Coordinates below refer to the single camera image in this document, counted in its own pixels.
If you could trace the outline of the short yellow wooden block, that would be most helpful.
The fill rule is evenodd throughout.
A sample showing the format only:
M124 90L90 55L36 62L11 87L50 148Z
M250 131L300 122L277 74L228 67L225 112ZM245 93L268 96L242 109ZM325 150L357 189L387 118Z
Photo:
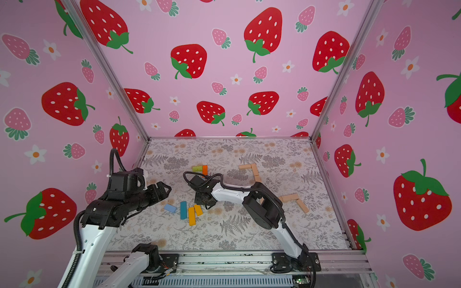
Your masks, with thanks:
M200 205L194 205L194 210L197 216L201 216L203 214L203 210Z

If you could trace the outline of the teal wooden block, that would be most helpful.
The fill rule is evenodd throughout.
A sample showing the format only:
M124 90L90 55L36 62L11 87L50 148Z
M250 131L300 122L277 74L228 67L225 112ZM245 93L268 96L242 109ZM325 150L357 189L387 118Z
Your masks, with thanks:
M185 220L188 218L188 205L186 201L180 203L180 219Z

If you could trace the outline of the long yellow wooden block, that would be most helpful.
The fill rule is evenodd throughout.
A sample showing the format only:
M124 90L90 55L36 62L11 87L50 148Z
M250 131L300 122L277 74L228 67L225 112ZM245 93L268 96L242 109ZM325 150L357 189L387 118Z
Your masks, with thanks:
M196 213L195 213L195 208L190 207L188 209L188 220L189 220L189 225L190 226L195 226L196 225Z

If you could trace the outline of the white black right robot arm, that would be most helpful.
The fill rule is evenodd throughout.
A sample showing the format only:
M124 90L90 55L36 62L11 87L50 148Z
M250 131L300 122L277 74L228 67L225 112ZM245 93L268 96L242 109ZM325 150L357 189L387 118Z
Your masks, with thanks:
M282 201L262 183L237 187L220 180L205 181L196 176L188 186L195 191L195 204L207 209L217 202L241 204L257 225L273 233L280 242L284 255L281 260L277 256L273 258L271 272L285 274L300 271L315 274L321 271L317 255L310 252L305 244L301 244L290 229Z

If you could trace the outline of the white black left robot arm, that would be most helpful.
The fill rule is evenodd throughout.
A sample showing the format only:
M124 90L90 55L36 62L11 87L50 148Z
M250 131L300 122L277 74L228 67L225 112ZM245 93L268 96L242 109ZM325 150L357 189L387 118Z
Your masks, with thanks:
M110 174L104 195L91 202L74 219L76 248L59 286L93 287L103 256L118 228L128 218L167 199L171 190L163 182L146 186L141 168ZM165 265L156 245L138 244L126 262L101 287L126 288L142 272L160 272L160 277L164 278L175 269L175 266Z

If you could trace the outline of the blue wooden block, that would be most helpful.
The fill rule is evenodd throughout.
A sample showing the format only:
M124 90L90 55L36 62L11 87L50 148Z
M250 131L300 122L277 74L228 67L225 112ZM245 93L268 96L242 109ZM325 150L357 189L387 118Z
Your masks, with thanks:
M166 205L164 206L164 209L165 209L166 211L172 213L172 214L175 214L176 211L177 211L177 207L172 206L172 205L170 205L170 204L166 204Z

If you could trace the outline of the aluminium corner post left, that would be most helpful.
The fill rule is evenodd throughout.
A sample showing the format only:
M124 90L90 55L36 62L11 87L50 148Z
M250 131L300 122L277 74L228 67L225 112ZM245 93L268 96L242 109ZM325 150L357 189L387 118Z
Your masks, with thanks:
M118 80L115 72L113 71L110 62L108 61L107 57L105 56L102 48L100 47L100 43L94 37L90 26L87 24L83 13L79 7L78 1L72 0L63 0L63 4L69 12L70 17L74 21L74 24L77 26L78 30L80 31L82 37L84 38L86 44L88 45L91 53L95 57L98 65L100 66L104 76L109 82L110 87L116 93L119 101L121 102L122 106L128 117L130 118L131 122L133 123L134 127L137 129L140 137L145 143L150 141L150 137L144 128L143 124L141 123L137 113L135 112L131 102L123 89L120 81Z

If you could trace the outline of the aluminium corner post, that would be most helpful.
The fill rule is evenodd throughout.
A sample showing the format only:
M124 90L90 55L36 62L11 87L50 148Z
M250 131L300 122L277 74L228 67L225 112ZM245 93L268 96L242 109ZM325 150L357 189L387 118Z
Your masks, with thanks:
M82 37L84 38L86 44L88 45L91 53L95 57L98 65L100 66L104 76L109 82L110 87L116 93L119 101L121 102L122 106L128 117L130 118L131 122L133 123L134 127L137 129L140 137L145 143L150 141L150 137L144 128L143 124L141 123L137 113L135 112L131 102L123 89L120 81L118 80L115 72L113 71L110 62L108 61L107 57L105 56L102 48L100 47L100 43L94 37L90 26L87 24L83 13L79 7L78 1L72 0L63 0L63 4L69 12L70 17L74 21L74 24L77 26L78 30L80 31Z
M330 95L327 97L327 101L321 112L319 121L317 125L315 126L313 134L310 137L310 140L312 143L315 142L315 140L318 137L318 134L321 132L322 126L324 125L324 122L326 121L326 117L330 113L330 110L334 102L336 101L336 98L340 94L342 86L345 84L346 78L352 69L353 61L355 60L355 57L358 56L358 53L360 52L364 44L364 41L366 40L371 28L373 27L373 24L376 18L378 17L383 4L384 4L383 0L374 0L370 2L367 12L364 15L363 21L361 25L359 26L359 29L357 30L354 41L352 42L350 46L348 55L346 56L346 60L342 64L342 68L339 72L337 79L334 82L334 85L332 86Z

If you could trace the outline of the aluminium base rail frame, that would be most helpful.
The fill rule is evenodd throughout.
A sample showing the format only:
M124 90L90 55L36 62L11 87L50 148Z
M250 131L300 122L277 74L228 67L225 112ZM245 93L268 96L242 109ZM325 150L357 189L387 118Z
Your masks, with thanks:
M306 264L281 251L162 252L149 267L143 252L107 252L75 274L71 288L328 288L379 287L363 252L317 250Z

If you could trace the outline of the aluminium corner post right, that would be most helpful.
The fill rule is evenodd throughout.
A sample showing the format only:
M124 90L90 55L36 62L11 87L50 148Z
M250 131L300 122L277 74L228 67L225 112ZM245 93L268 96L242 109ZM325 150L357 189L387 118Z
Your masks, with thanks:
M360 52L364 44L364 41L366 40L371 28L373 27L373 24L376 18L378 17L383 4L384 4L383 0L374 0L370 2L367 12L364 15L363 21L361 25L359 26L359 29L357 30L354 41L352 42L350 46L348 55L346 56L346 60L342 64L342 68L339 72L337 79L334 82L334 85L332 86L330 95L327 97L327 101L321 112L319 121L317 125L315 126L313 134L310 137L310 140L312 143L315 142L315 140L318 137L318 134L321 132L322 126L324 125L324 122L326 121L326 117L330 113L330 110L334 102L336 101L336 98L340 94L342 86L345 84L346 78L352 69L353 61L355 60L355 57L358 56L358 53Z

